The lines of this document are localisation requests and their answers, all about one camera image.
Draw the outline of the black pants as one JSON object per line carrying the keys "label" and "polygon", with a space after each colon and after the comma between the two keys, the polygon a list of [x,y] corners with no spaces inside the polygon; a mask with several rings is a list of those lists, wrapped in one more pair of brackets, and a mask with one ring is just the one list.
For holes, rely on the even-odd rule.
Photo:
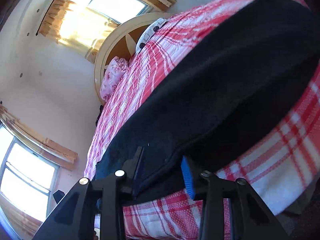
{"label": "black pants", "polygon": [[125,122],[96,165],[102,180],[144,148],[135,201],[185,188],[182,158],[216,172],[298,105],[319,62],[319,16],[254,0],[211,31]]}

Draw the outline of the side window yellow curtain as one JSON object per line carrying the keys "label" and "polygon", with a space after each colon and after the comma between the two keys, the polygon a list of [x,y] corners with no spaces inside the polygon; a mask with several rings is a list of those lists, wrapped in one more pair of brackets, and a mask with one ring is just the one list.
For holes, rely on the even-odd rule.
{"label": "side window yellow curtain", "polygon": [[53,163],[72,171],[78,154],[28,127],[1,105],[1,123],[25,146]]}

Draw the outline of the red plaid bed sheet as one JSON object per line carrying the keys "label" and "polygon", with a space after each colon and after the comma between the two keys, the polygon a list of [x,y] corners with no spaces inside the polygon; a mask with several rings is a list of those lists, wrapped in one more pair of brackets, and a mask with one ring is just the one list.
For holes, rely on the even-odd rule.
{"label": "red plaid bed sheet", "polygon": [[[133,57],[104,105],[87,154],[84,175],[95,166],[124,122],[210,31],[253,0],[214,0],[173,16]],[[251,150],[218,171],[248,180],[275,214],[292,204],[319,175],[319,75],[283,121]],[[197,239],[202,203],[184,190],[125,207],[130,239]]]}

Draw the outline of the dark item beside bed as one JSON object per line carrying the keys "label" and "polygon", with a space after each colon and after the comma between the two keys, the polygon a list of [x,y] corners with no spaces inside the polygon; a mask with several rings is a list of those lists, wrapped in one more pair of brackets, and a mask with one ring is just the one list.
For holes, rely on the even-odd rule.
{"label": "dark item beside bed", "polygon": [[97,119],[96,119],[96,121],[95,121],[95,126],[96,126],[96,127],[97,127],[97,125],[98,125],[98,122],[99,122],[99,119],[100,119],[101,114],[102,114],[102,112],[103,112],[103,109],[104,109],[104,105],[100,105],[100,107],[99,107],[99,114],[98,114]]}

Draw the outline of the pink floral pillow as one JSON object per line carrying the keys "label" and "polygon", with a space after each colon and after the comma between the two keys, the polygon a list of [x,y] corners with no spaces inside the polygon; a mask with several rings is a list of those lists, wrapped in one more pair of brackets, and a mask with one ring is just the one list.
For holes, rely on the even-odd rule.
{"label": "pink floral pillow", "polygon": [[127,68],[128,62],[117,56],[108,64],[100,87],[100,97],[104,102],[110,99]]}

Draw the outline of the cream wooden headboard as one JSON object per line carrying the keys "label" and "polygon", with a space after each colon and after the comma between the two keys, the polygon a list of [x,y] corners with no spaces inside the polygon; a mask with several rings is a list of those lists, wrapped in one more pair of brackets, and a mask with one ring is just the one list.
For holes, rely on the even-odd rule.
{"label": "cream wooden headboard", "polygon": [[114,57],[124,58],[129,61],[135,54],[136,44],[146,28],[159,18],[169,18],[171,14],[166,12],[151,12],[136,16],[122,23],[101,45],[94,63],[94,83],[97,96],[100,95],[100,87],[107,66]]}

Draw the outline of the white black patterned pillow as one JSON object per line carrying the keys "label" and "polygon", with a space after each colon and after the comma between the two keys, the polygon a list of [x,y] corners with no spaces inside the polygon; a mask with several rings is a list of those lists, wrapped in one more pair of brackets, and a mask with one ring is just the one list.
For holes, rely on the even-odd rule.
{"label": "white black patterned pillow", "polygon": [[168,22],[167,18],[159,18],[152,24],[150,24],[145,31],[140,36],[135,49],[135,54],[138,55],[140,51],[145,47],[146,43],[150,40],[150,38],[155,35],[159,29],[163,27]]}

